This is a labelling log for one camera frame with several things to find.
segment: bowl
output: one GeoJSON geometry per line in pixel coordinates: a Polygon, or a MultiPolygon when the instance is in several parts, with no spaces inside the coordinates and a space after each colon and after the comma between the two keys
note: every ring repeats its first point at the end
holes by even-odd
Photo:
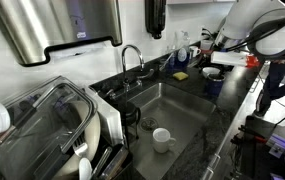
{"type": "Polygon", "coordinates": [[[209,74],[219,74],[220,73],[220,69],[215,68],[215,67],[205,67],[202,69],[202,75],[205,78],[208,78],[209,74]]]}

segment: drain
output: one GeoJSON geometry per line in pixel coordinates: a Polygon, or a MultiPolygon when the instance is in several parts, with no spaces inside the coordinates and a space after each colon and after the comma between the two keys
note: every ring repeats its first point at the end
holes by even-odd
{"type": "Polygon", "coordinates": [[[159,125],[154,118],[145,117],[141,119],[140,127],[143,131],[153,132],[159,125]]]}

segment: clear plastic lid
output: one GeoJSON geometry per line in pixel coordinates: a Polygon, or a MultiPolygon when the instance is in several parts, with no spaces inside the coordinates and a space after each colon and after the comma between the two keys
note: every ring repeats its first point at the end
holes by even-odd
{"type": "Polygon", "coordinates": [[[70,158],[69,150],[96,113],[96,103],[58,77],[6,103],[13,125],[0,142],[0,179],[46,179],[70,158]],[[74,107],[89,109],[84,121],[74,107]]]}

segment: kitchen sink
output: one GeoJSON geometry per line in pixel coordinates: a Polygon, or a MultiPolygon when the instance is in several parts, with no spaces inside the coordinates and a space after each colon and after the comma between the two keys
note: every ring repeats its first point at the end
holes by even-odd
{"type": "Polygon", "coordinates": [[[130,150],[133,166],[146,179],[164,176],[215,109],[213,103],[164,83],[144,90],[129,101],[141,109],[139,139],[130,150]],[[176,139],[175,146],[163,154],[152,147],[152,132],[157,127],[166,128],[176,139]]]}

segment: black soap dispenser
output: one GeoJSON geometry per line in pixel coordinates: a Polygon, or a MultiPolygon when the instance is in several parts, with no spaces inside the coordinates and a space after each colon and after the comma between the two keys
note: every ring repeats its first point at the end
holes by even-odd
{"type": "Polygon", "coordinates": [[[165,27],[166,0],[145,0],[145,24],[154,39],[161,39],[165,27]]]}

